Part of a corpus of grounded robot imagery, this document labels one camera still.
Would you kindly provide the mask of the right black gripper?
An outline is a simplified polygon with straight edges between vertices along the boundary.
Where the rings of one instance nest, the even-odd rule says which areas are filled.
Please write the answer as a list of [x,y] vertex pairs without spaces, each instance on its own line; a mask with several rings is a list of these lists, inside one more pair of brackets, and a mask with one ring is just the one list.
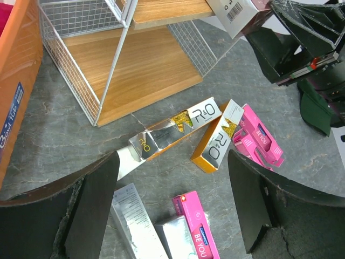
[[[336,63],[315,70],[307,51],[341,51],[344,47],[344,3],[306,4],[270,1],[270,7],[291,35],[260,28],[245,36],[263,75],[272,84],[309,83],[335,113],[332,127],[344,126],[344,51]],[[299,46],[306,50],[295,51]]]

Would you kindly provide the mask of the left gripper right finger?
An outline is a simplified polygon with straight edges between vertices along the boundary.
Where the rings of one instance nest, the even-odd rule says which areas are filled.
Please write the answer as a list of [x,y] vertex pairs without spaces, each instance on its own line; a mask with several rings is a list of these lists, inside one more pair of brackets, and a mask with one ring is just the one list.
[[344,198],[290,180],[230,150],[229,177],[253,258],[344,258]]

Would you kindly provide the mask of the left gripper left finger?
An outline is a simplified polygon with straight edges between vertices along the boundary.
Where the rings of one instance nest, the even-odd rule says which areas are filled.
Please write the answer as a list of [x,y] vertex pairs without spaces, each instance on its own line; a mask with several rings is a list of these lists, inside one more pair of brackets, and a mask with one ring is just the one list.
[[1,201],[1,258],[99,258],[119,165],[113,151]]

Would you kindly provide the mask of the red 3D toothpaste box floor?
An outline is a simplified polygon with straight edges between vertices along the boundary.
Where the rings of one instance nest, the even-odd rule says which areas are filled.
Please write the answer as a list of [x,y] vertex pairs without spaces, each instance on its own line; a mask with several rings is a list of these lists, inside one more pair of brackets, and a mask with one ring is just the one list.
[[231,38],[236,39],[259,29],[271,16],[267,0],[207,0]]

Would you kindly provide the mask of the pink toothpaste box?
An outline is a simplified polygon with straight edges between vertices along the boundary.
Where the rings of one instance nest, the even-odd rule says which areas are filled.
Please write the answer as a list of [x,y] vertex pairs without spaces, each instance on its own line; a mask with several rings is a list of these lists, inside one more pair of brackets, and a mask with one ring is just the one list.
[[233,135],[232,141],[234,143],[235,148],[237,149],[239,153],[241,153],[247,158],[250,158],[252,161],[256,162],[262,167],[273,171],[271,167],[265,165],[265,163],[263,162],[263,160],[261,159],[259,155],[256,142],[243,129],[238,130]]
[[178,195],[172,202],[176,214],[185,216],[198,258],[220,259],[198,193],[194,190]]
[[244,113],[239,122],[240,129],[248,133],[256,142],[259,155],[265,165],[272,169],[280,167],[284,162],[283,150],[249,104],[243,105],[243,109]]

